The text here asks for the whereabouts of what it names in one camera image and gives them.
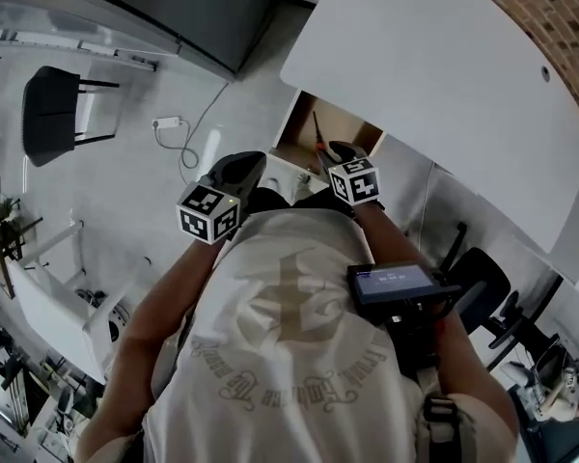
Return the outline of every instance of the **open drawer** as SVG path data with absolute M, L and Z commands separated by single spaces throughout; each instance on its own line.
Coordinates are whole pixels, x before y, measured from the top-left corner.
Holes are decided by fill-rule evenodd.
M 269 158 L 324 180 L 317 161 L 313 112 L 326 145 L 330 141 L 346 141 L 360 146 L 371 156 L 384 139 L 385 133 L 379 128 L 323 99 L 298 91 L 268 153 Z

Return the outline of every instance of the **white table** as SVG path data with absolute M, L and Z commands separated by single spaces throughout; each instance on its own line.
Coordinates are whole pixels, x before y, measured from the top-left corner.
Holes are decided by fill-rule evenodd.
M 490 0 L 320 0 L 281 77 L 421 152 L 553 248 L 579 189 L 579 108 Z

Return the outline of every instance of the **concrete floor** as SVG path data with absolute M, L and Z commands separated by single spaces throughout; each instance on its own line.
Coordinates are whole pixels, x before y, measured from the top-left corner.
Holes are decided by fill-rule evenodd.
M 279 71 L 309 11 L 283 5 L 247 64 L 241 80 L 230 84 L 210 108 L 190 147 L 202 153 L 207 135 L 221 132 L 215 159 L 241 150 L 267 151 L 294 95 Z M 26 163 L 20 142 L 23 88 L 43 65 L 83 76 L 115 79 L 126 92 L 114 140 L 77 148 L 46 166 Z M 111 291 L 138 257 L 152 260 L 150 272 L 129 294 L 131 307 L 188 247 L 190 238 L 178 230 L 175 203 L 184 189 L 178 152 L 160 148 L 153 137 L 154 118 L 179 115 L 194 123 L 224 86 L 224 81 L 186 63 L 169 61 L 157 72 L 108 67 L 66 52 L 20 50 L 0 60 L 0 176 L 2 192 L 21 196 L 25 212 L 42 216 L 36 238 L 43 241 L 83 220 L 81 255 L 65 243 L 47 255 L 51 270 L 66 278 L 83 263 L 89 287 Z M 115 109 L 96 106 L 96 126 L 113 128 Z M 180 145 L 185 130 L 161 133 L 164 142 Z M 393 137 L 374 157 L 383 181 L 382 203 L 388 214 L 417 241 L 423 214 L 430 160 Z M 184 171 L 188 180 L 197 170 Z M 295 172 L 268 162 L 264 178 L 275 177 L 290 197 Z M 514 238 L 511 223 L 450 175 L 435 168 L 429 178 L 422 248 L 437 264 L 455 238 L 458 221 L 469 226 L 464 249 L 486 250 L 505 270 L 522 300 L 532 302 L 552 277 L 548 267 Z M 483 360 L 495 356 L 486 348 L 485 330 L 473 335 Z

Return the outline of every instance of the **power strip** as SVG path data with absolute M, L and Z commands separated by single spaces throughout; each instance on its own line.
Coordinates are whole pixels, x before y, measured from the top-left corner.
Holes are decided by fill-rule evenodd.
M 161 130 L 162 128 L 176 128 L 180 125 L 180 117 L 163 117 L 161 119 L 154 119 L 152 121 L 153 130 Z

